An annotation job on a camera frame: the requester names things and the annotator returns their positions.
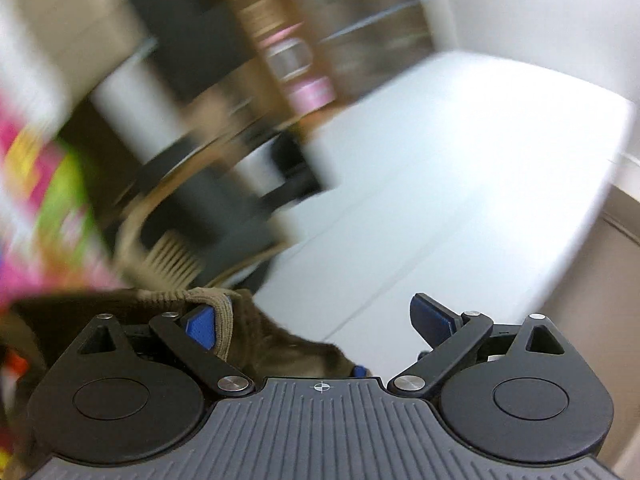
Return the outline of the colourful cartoon patchwork blanket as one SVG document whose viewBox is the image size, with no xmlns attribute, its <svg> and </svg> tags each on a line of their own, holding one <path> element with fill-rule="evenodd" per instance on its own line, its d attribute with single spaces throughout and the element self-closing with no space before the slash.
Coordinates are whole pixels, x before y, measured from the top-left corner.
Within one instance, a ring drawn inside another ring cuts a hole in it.
<svg viewBox="0 0 640 480">
<path fill-rule="evenodd" d="M 1 307 L 124 282 L 111 265 L 76 158 L 1 101 Z"/>
</svg>

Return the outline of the brown polka dot corduroy dress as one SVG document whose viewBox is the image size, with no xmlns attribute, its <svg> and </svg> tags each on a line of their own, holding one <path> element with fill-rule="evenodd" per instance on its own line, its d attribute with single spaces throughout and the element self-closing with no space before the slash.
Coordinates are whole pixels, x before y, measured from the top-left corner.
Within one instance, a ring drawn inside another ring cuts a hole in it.
<svg viewBox="0 0 640 480">
<path fill-rule="evenodd" d="M 2 467 L 2 478 L 24 478 L 40 460 L 26 424 L 27 401 L 51 365 L 94 316 L 113 313 L 130 327 L 131 345 L 139 358 L 174 364 L 176 358 L 154 342 L 145 325 L 164 312 L 186 314 L 199 301 L 222 316 L 212 329 L 221 339 L 215 346 L 216 355 L 258 382 L 267 376 L 345 378 L 369 373 L 333 344 L 300 338 L 280 327 L 255 306 L 252 294 L 245 289 L 83 290 L 17 299 L 1 317 L 3 364 L 17 374 L 2 390 L 1 429 L 13 446 Z"/>
</svg>

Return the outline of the white wardrobe cabinet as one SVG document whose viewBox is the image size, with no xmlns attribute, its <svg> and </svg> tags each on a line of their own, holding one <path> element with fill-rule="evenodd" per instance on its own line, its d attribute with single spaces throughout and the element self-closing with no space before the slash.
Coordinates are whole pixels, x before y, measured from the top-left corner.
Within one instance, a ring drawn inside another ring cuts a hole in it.
<svg viewBox="0 0 640 480">
<path fill-rule="evenodd" d="M 335 185 L 256 301 L 391 375 L 409 302 L 518 322 L 582 244 L 639 107 L 639 0 L 421 0 L 437 51 L 325 124 Z"/>
</svg>

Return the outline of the beige black mesh office chair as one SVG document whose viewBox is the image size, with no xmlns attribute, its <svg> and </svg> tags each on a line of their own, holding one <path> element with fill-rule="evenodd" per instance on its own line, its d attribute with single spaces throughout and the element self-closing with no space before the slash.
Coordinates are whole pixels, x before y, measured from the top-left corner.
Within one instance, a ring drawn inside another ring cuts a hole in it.
<svg viewBox="0 0 640 480">
<path fill-rule="evenodd" d="M 130 0 L 141 48 L 92 102 L 137 170 L 107 228 L 150 289 L 259 283 L 288 244 L 276 214 L 326 189 L 271 70 L 227 0 Z"/>
</svg>

